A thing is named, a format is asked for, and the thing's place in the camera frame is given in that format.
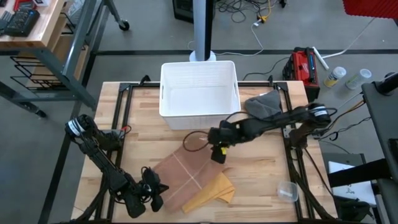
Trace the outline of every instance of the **plastic container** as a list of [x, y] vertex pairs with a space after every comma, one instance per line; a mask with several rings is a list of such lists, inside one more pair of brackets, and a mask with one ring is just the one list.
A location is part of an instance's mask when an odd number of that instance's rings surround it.
[[340, 78], [343, 78], [347, 74], [347, 71], [343, 67], [336, 67], [333, 71], [325, 78], [323, 84], [326, 87], [331, 88], [336, 85]]
[[295, 202], [299, 198], [297, 184], [282, 181], [278, 185], [278, 197], [285, 202]]
[[350, 90], [355, 90], [359, 86], [361, 86], [363, 83], [366, 83], [370, 78], [372, 77], [371, 71], [368, 69], [361, 69], [359, 73], [355, 74], [352, 78], [350, 78], [346, 82], [347, 88]]
[[165, 63], [160, 74], [159, 114], [170, 129], [208, 129], [240, 111], [232, 61]]

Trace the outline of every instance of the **white bottle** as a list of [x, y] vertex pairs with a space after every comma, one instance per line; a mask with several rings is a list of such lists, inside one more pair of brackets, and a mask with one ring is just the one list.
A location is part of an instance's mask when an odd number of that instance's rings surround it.
[[347, 71], [343, 67], [336, 67], [333, 71], [325, 78], [323, 84], [326, 87], [331, 88], [334, 86], [340, 78], [343, 78], [347, 74]]
[[371, 78], [371, 77], [372, 77], [371, 71], [369, 71], [368, 69], [365, 69], [365, 68], [361, 69], [359, 71], [359, 73], [355, 74], [352, 78], [350, 78], [346, 82], [346, 86], [350, 90], [355, 90], [357, 87], [359, 87], [363, 83], [366, 83], [369, 80], [369, 78]]

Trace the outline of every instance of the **red panel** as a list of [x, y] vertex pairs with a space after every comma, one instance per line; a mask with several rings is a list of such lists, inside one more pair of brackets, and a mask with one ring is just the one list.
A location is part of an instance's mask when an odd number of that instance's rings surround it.
[[397, 19], [398, 0], [343, 0], [344, 10], [351, 16]]

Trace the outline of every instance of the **caster wheel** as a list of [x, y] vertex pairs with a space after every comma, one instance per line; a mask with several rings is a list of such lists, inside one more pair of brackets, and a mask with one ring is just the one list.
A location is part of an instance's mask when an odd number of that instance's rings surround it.
[[44, 113], [42, 110], [38, 110], [35, 114], [37, 116], [39, 116], [40, 118], [46, 118], [47, 117], [47, 114]]
[[121, 25], [119, 25], [119, 28], [120, 28], [121, 30], [123, 30], [123, 31], [127, 31], [127, 30], [129, 30], [129, 29], [130, 29], [130, 24], [129, 24], [129, 22], [128, 22], [128, 21], [122, 21], [122, 23], [123, 23], [124, 27], [123, 27], [123, 26], [121, 26]]

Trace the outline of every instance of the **wooden workbench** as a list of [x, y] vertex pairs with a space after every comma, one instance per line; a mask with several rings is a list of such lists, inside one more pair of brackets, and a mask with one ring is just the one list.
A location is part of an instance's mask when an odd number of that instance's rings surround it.
[[[0, 49], [15, 47], [47, 47], [64, 2], [65, 0], [51, 0], [49, 6], [38, 7], [37, 10], [40, 13], [40, 17], [29, 36], [10, 37], [8, 35], [2, 35], [0, 36]], [[6, 7], [0, 7], [0, 15], [2, 15], [4, 11], [14, 13], [14, 3], [15, 0], [8, 0]]]
[[[302, 82], [288, 82], [293, 108], [306, 105], [307, 97]], [[118, 82], [103, 83], [95, 122], [100, 129], [110, 129], [113, 120]], [[271, 91], [266, 87], [239, 87], [241, 102], [260, 93]], [[164, 157], [176, 150], [183, 137], [190, 131], [171, 131], [159, 115], [159, 89], [140, 88], [133, 92], [129, 115], [132, 131], [127, 134], [121, 167], [135, 179], [140, 180], [142, 166], [154, 167]], [[327, 180], [321, 150], [317, 141], [308, 140], [309, 152]], [[325, 209], [336, 217], [332, 197], [322, 182], [308, 157], [304, 155], [308, 182], [313, 194]], [[281, 181], [289, 181], [287, 162], [281, 131], [273, 130], [255, 141], [239, 144], [228, 149], [224, 173], [232, 181], [236, 193], [230, 204], [212, 201], [189, 214], [181, 211], [168, 214], [164, 209], [153, 213], [149, 203], [147, 211], [132, 219], [125, 205], [116, 204], [114, 222], [294, 222], [297, 220], [293, 203], [283, 202], [277, 196], [277, 186]], [[72, 218], [78, 217], [97, 194], [101, 182], [100, 170], [86, 157], [81, 173], [78, 193]], [[303, 214], [307, 217], [303, 197]]]

